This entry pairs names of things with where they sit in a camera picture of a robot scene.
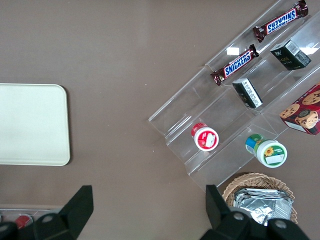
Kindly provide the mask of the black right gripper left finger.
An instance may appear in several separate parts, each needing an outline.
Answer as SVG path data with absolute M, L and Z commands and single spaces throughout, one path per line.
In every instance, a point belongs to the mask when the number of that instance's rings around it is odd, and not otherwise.
M 58 212 L 40 217 L 32 225 L 36 240 L 76 240 L 94 211 L 93 188 L 82 186 Z

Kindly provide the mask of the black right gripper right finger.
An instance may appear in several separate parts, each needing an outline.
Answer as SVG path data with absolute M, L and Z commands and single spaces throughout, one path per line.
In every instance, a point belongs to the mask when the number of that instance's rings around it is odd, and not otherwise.
M 205 233 L 207 240 L 248 240 L 250 220 L 240 211 L 232 211 L 215 185 L 207 185 L 205 209 L 211 229 Z

